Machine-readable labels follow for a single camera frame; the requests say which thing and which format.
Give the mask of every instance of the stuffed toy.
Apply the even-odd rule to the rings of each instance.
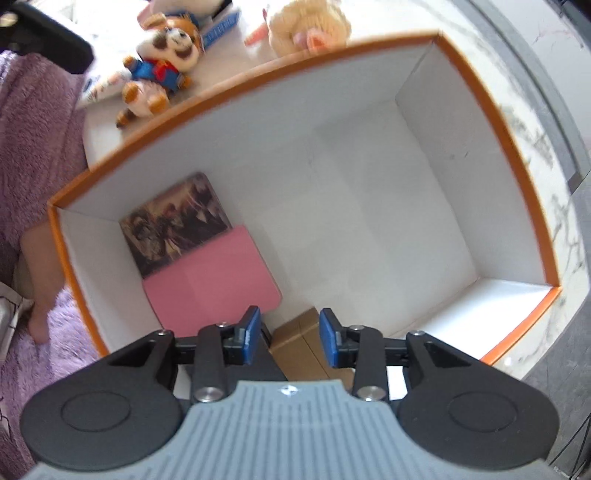
[[[122,90],[127,108],[117,116],[118,128],[166,110],[169,96],[191,85],[186,73],[203,52],[199,31],[187,18],[161,15],[151,17],[147,26],[154,32],[138,46],[139,58],[129,56],[123,62],[131,81]]]
[[[345,45],[351,35],[351,24],[332,0],[291,0],[264,9],[263,19],[244,43],[249,46],[268,37],[280,57]]]
[[[144,25],[155,14],[168,17],[189,14],[193,23],[202,27],[209,18],[215,18],[231,4],[232,0],[151,0],[139,13],[138,22]]]

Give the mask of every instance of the cardboard box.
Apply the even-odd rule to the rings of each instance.
[[[326,362],[314,308],[275,330],[269,351],[290,381],[338,378],[347,390],[353,387],[353,369],[331,368]]]

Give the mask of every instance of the pink plush ear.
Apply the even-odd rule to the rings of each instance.
[[[332,38],[328,33],[323,32],[322,30],[317,30],[316,28],[311,28],[306,33],[306,44],[308,50],[316,51],[321,50],[323,48],[328,48],[332,43]]]
[[[246,46],[254,45],[257,42],[260,42],[263,38],[266,38],[268,35],[269,27],[267,27],[266,23],[263,23],[244,39],[244,44]]]

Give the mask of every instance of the metal screw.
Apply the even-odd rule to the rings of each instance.
[[[221,400],[223,391],[217,387],[203,387],[195,392],[195,400],[203,403],[212,403]]]
[[[0,28],[9,28],[18,22],[18,15],[14,12],[6,12],[0,17]]]
[[[357,396],[365,401],[378,401],[386,396],[386,391],[375,385],[368,385],[357,390]]]

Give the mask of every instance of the white marble surface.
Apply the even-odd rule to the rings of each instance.
[[[261,5],[252,0],[236,3],[243,9],[239,29],[207,52],[193,73],[196,88],[184,95],[195,94],[273,58],[266,44],[255,48],[242,45],[243,36],[261,19]],[[512,128],[545,212],[563,288],[558,300],[537,324],[496,364],[503,371],[521,378],[558,338],[589,292],[582,238],[566,180],[552,145],[511,72],[451,2],[345,0],[342,8],[351,21],[353,39],[421,30],[443,31],[470,61]],[[121,134],[114,126],[114,118],[120,108],[121,101],[113,99],[89,109],[85,133],[89,165],[116,149],[124,140],[123,135],[129,134],[129,131]]]

